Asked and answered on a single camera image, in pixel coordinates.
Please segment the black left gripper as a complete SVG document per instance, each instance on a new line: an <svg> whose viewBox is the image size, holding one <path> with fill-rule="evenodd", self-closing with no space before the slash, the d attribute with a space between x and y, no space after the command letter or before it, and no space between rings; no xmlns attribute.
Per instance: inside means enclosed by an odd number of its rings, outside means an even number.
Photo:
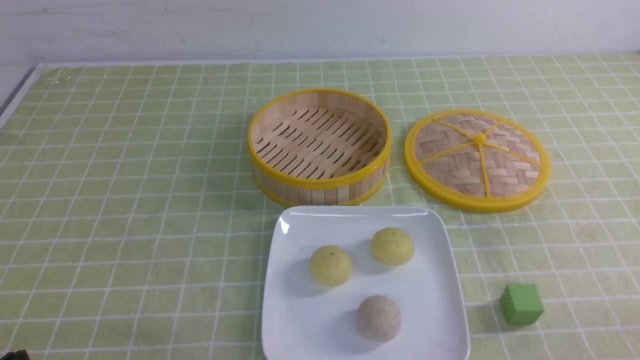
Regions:
<svg viewBox="0 0 640 360"><path fill-rule="evenodd" d="M0 360L30 360L30 356L26 350L9 351Z"/></svg>

